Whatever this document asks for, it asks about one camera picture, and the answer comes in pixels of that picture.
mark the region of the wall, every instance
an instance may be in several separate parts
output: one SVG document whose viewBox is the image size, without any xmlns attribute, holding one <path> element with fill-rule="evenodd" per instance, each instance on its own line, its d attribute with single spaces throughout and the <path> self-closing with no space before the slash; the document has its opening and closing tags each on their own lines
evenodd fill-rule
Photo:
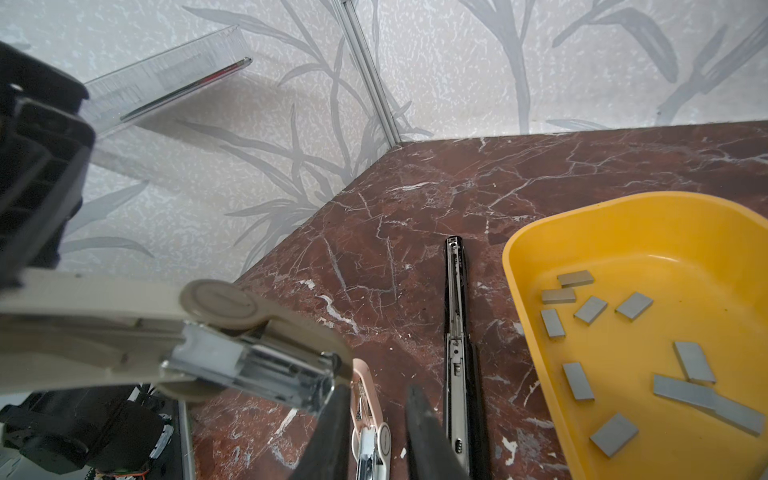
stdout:
<svg viewBox="0 0 768 480">
<path fill-rule="evenodd" d="M 235 24 L 248 69 L 98 139 L 60 268 L 235 280 L 386 142 L 327 0 L 0 5 L 0 40 L 81 81 Z"/>
<path fill-rule="evenodd" d="M 434 138 L 768 118 L 764 0 L 356 8 L 405 119 Z"/>
</svg>

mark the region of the transparent plastic shelf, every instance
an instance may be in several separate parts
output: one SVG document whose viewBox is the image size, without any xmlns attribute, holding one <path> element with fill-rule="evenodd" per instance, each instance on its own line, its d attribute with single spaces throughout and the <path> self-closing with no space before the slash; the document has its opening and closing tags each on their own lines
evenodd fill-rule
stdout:
<svg viewBox="0 0 768 480">
<path fill-rule="evenodd" d="M 252 61 L 240 28 L 223 28 L 89 81 L 80 115 L 104 134 Z"/>
</svg>

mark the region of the wallpaper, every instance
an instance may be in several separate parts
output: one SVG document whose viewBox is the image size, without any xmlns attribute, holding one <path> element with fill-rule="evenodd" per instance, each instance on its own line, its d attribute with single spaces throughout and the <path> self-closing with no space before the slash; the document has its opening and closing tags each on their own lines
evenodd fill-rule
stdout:
<svg viewBox="0 0 768 480">
<path fill-rule="evenodd" d="M 764 0 L 359 0 L 357 12 L 391 100 L 434 138 L 768 118 Z"/>
<path fill-rule="evenodd" d="M 252 65 L 100 137 L 63 270 L 235 280 L 386 150 L 327 0 L 0 4 L 0 40 L 89 81 L 239 25 Z"/>
</svg>

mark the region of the yellow tray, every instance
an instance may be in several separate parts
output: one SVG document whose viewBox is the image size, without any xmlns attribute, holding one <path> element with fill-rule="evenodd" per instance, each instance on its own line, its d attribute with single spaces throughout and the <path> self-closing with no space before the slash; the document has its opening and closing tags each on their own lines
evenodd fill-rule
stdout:
<svg viewBox="0 0 768 480">
<path fill-rule="evenodd" d="M 768 415 L 768 220 L 701 194 L 638 194 L 521 228 L 504 271 L 573 478 L 752 480 L 768 465 L 759 438 L 653 394 L 653 374 L 684 379 L 674 340 L 698 342 L 717 393 Z M 557 275 L 589 270 L 576 303 L 544 306 Z M 615 313 L 633 292 L 654 299 L 634 322 Z M 590 295 L 608 308 L 588 326 L 573 314 Z M 540 311 L 556 308 L 563 340 Z M 581 362 L 594 402 L 576 402 L 561 365 Z M 621 412 L 640 433 L 613 458 L 589 439 Z"/>
</svg>

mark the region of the marble countertop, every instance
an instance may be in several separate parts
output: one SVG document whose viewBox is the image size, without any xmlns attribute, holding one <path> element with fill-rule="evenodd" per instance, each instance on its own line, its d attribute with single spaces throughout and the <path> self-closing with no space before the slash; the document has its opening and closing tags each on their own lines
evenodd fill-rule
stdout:
<svg viewBox="0 0 768 480">
<path fill-rule="evenodd" d="M 406 386 L 419 384 L 442 414 L 442 246 L 461 235 L 494 478 L 565 480 L 502 249 L 534 220 L 652 190 L 717 195 L 768 216 L 768 122 L 406 144 L 238 283 L 341 332 L 367 361 L 392 428 L 390 478 L 400 480 Z M 192 416 L 200 480 L 287 478 L 315 425 L 233 390 Z"/>
</svg>

